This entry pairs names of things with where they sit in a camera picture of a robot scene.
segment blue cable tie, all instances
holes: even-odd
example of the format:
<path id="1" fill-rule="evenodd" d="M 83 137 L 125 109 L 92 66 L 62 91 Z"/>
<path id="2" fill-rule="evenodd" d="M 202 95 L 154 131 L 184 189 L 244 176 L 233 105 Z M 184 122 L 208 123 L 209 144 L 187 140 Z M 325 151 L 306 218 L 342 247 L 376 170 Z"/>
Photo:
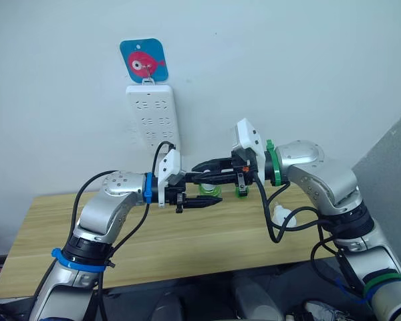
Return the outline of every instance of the blue cable tie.
<path id="1" fill-rule="evenodd" d="M 152 182 L 153 182 L 153 173 L 147 173 L 146 178 L 146 186 L 144 188 L 144 199 L 147 204 L 152 203 L 153 192 L 152 192 Z"/>

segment green cable tie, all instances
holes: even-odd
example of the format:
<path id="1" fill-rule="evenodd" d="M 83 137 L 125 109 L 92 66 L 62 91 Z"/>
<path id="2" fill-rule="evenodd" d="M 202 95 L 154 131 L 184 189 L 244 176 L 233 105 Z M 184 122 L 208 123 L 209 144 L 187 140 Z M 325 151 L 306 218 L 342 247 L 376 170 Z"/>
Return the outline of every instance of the green cable tie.
<path id="1" fill-rule="evenodd" d="M 266 149 L 269 152 L 270 157 L 272 158 L 273 172 L 275 173 L 275 184 L 274 185 L 280 186 L 280 185 L 282 185 L 281 171 L 279 170 L 278 155 L 276 155 L 275 145 L 273 145 L 272 140 L 270 140 L 270 139 L 267 140 Z"/>
<path id="2" fill-rule="evenodd" d="M 379 283 L 382 283 L 383 281 L 390 280 L 390 279 L 401 279 L 401 274 L 399 273 L 388 273 L 384 274 L 382 276 L 377 276 L 374 279 L 371 279 L 370 281 L 367 282 L 364 291 L 363 291 L 363 297 L 367 296 L 368 291 L 370 291 L 374 286 L 378 285 Z"/>

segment hanging tag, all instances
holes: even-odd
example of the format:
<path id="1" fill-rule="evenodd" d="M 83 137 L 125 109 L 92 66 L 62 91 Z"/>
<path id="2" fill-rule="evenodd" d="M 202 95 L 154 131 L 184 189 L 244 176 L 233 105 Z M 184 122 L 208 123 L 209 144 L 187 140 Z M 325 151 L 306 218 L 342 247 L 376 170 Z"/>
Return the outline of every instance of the hanging tag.
<path id="1" fill-rule="evenodd" d="M 120 52 L 128 68 L 129 76 L 135 82 L 142 84 L 150 79 L 154 83 L 168 79 L 163 47 L 157 39 L 122 41 Z"/>

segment green object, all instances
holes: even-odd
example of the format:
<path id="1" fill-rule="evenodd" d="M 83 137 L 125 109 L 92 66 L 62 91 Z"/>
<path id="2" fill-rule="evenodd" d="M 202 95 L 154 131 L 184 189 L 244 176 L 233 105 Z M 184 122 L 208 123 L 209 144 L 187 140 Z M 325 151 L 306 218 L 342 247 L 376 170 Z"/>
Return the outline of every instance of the green object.
<path id="1" fill-rule="evenodd" d="M 366 297 L 368 291 L 370 291 L 374 286 L 377 286 L 379 283 L 390 279 L 401 279 L 401 274 L 399 273 L 388 273 L 382 276 L 375 277 L 367 282 L 366 287 L 364 288 L 363 296 Z"/>
<path id="2" fill-rule="evenodd" d="M 235 195 L 236 195 L 236 197 L 238 199 L 246 199 L 248 197 L 248 194 L 249 194 L 249 188 L 248 187 L 246 188 L 246 191 L 247 191 L 247 196 L 240 196 L 238 186 L 235 187 Z"/>
<path id="3" fill-rule="evenodd" d="M 202 184 L 198 185 L 199 193 L 201 195 L 221 197 L 221 186 L 215 185 L 214 189 L 205 189 Z"/>
<path id="4" fill-rule="evenodd" d="M 282 182 L 281 182 L 281 170 L 279 169 L 278 155 L 276 155 L 275 146 L 273 145 L 273 143 L 270 139 L 267 140 L 266 149 L 272 158 L 273 172 L 275 173 L 275 184 L 274 185 L 280 186 L 280 185 L 282 185 Z"/>

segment power strip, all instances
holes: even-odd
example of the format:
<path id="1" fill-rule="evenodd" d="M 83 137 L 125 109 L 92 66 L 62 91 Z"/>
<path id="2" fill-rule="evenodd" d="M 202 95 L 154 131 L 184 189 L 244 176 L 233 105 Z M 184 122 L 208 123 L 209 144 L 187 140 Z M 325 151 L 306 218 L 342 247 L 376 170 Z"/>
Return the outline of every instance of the power strip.
<path id="1" fill-rule="evenodd" d="M 168 85 L 128 86 L 126 95 L 146 148 L 154 154 L 163 140 L 180 149 L 174 94 Z"/>

